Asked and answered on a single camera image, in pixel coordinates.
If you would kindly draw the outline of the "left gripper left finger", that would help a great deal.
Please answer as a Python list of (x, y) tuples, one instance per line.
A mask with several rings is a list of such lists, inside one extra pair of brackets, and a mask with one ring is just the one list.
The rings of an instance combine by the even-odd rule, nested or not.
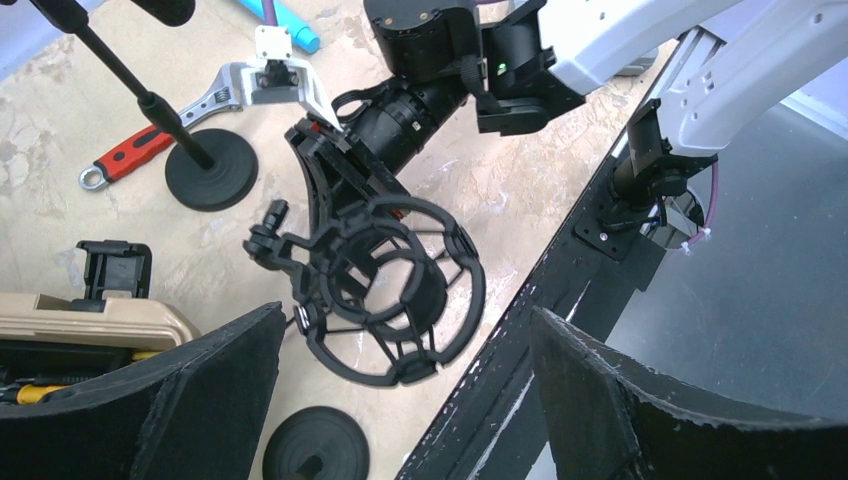
[(245, 479), (279, 372), (282, 306), (1, 410), (5, 479)]

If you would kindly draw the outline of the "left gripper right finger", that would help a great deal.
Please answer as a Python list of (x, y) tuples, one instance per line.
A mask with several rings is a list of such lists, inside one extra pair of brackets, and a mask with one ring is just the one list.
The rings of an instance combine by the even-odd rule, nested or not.
[(529, 327), (561, 479), (843, 479), (847, 425), (659, 372), (545, 308)]

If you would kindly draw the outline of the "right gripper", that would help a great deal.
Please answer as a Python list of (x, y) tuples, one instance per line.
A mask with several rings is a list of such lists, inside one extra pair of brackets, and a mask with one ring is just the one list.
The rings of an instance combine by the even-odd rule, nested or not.
[(284, 138), (305, 179), (311, 233), (352, 204), (410, 194), (396, 172), (351, 130), (339, 132), (308, 116), (288, 129)]

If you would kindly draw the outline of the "black tripod shock-mount stand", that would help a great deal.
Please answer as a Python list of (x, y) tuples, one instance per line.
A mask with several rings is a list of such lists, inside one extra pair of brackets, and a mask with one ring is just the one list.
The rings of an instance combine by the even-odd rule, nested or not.
[(370, 387), (425, 380), (452, 363), (480, 325), (486, 275), (471, 237), (441, 207), (380, 196), (323, 221), (307, 237), (281, 230), (273, 201), (243, 243), (285, 273), (293, 322), (332, 373)]

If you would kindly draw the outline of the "black round-base mic stand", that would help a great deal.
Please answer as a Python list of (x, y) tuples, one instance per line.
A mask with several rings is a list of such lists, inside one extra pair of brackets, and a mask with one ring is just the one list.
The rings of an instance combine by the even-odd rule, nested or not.
[(201, 212), (228, 209), (250, 192), (258, 177), (258, 158), (240, 135), (224, 129), (195, 134), (177, 112), (146, 88), (89, 25), (89, 14), (76, 1), (34, 1), (32, 5), (56, 29), (76, 36), (134, 95), (142, 114), (175, 146), (165, 165), (165, 180), (182, 205)]

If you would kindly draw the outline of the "blue microphone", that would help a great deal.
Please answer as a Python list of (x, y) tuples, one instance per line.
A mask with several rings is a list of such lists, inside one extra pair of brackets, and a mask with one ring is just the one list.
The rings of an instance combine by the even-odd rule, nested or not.
[(280, 1), (239, 0), (239, 3), (263, 23), (266, 23), (269, 19), (265, 7), (270, 6), (276, 18), (274, 25), (286, 27), (297, 47), (308, 54), (314, 54), (320, 49), (321, 39), (319, 35)]

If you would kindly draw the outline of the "black handheld microphone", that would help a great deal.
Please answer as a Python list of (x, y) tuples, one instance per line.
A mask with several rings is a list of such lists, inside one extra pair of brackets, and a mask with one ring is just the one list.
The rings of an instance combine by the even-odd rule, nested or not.
[(196, 9), (195, 0), (132, 0), (132, 3), (168, 27), (186, 24)]

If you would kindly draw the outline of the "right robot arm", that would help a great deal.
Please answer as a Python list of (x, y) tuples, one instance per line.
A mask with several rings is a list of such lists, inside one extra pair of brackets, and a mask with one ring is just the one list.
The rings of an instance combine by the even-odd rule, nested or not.
[[(627, 64), (731, 8), (728, 1), (528, 1), (483, 24), (472, 1), (368, 1), (365, 14), (390, 71), (349, 91), (358, 108), (338, 125), (310, 115), (286, 135), (319, 228), (348, 205), (397, 192), (396, 173), (467, 99), (482, 133), (534, 133), (582, 106)], [(579, 221), (579, 237), (613, 258), (663, 201), (755, 117), (847, 55), (843, 1), (772, 1), (734, 39), (626, 127), (630, 152), (609, 191)]]

